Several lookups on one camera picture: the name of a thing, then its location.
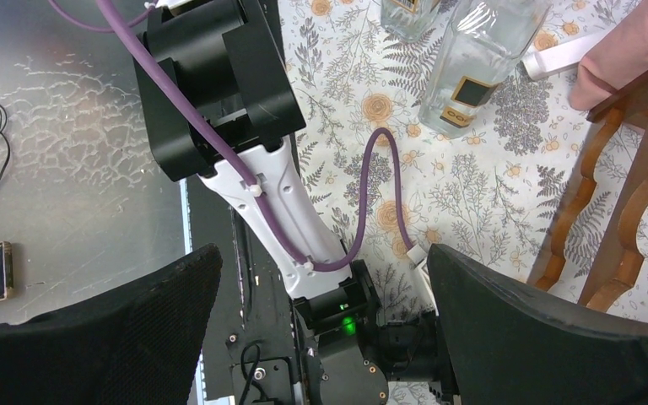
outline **floral tablecloth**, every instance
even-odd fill
[[[470,133],[449,140],[419,124],[426,81],[455,0],[443,0],[434,27],[402,44],[380,27],[380,2],[280,0],[285,56],[307,119],[297,134],[303,182],[320,215],[348,243],[354,237],[364,144],[377,127],[397,139],[408,233],[425,246],[446,243],[526,281],[590,129],[570,109],[575,71],[533,82],[515,70],[478,114]],[[639,0],[555,0],[533,42],[542,50],[613,27]],[[622,128],[597,165],[599,183],[575,224],[560,282],[576,301],[640,143]],[[366,239],[360,257],[372,272],[387,316],[406,318],[429,302],[408,272],[396,226],[391,150],[377,141],[369,179]],[[637,285],[610,313],[648,322],[648,210]],[[390,403],[432,403],[420,384],[392,387]]]

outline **black mesh pad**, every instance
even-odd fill
[[[0,403],[186,403],[221,267],[206,246],[89,300],[0,325]]]

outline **cable clip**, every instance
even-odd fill
[[[247,190],[251,192],[252,195],[255,196],[255,198],[261,197],[262,194],[264,193],[264,191],[262,190],[262,186],[260,186],[259,183],[248,186]]]

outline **glass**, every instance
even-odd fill
[[[415,42],[433,24],[440,0],[382,0],[381,26],[401,41]]]
[[[525,54],[549,0],[461,0],[445,29],[418,119],[459,138]]]

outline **green led light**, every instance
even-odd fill
[[[356,322],[353,317],[347,316],[342,319],[342,329],[344,330],[344,334],[347,336],[352,336],[356,333]]]

